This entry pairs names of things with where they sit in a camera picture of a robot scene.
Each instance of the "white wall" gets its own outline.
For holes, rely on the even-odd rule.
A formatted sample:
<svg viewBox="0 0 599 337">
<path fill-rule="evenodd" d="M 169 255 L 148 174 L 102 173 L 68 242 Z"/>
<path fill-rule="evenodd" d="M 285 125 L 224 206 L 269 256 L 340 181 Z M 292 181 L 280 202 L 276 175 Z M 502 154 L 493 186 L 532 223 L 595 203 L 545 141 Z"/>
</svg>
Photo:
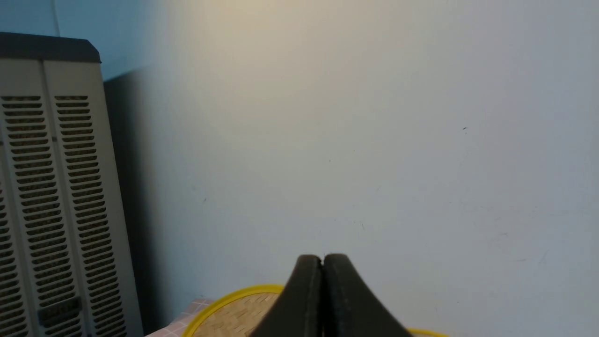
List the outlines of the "white wall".
<svg viewBox="0 0 599 337">
<path fill-rule="evenodd" d="M 146 67 L 154 0 L 0 0 L 0 31 L 89 40 L 104 80 Z"/>
<path fill-rule="evenodd" d="M 594 335 L 598 4 L 161 8 L 139 122 L 165 319 L 345 252 L 410 327 Z"/>
</svg>

